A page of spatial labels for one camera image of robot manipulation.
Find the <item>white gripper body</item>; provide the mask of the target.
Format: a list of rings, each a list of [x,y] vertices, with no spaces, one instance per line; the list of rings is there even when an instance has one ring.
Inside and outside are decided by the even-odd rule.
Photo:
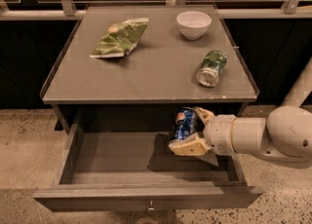
[[[234,115],[217,115],[209,119],[203,135],[219,156],[230,156],[234,153],[231,131],[236,117]]]

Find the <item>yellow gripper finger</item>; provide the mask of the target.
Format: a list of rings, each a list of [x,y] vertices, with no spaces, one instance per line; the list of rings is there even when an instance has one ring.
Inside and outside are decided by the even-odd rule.
[[[206,125],[215,116],[212,111],[204,109],[202,107],[196,106],[193,108],[193,110],[204,125]]]
[[[211,150],[208,141],[198,132],[183,140],[175,139],[169,143],[171,151],[178,156],[202,156]]]

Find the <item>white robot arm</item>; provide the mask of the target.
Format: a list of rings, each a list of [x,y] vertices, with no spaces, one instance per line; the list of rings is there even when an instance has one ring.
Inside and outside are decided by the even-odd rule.
[[[193,107],[175,122],[178,133],[169,148],[178,156],[248,154],[292,168],[312,163],[312,113],[302,108],[282,106],[266,118],[243,118]]]

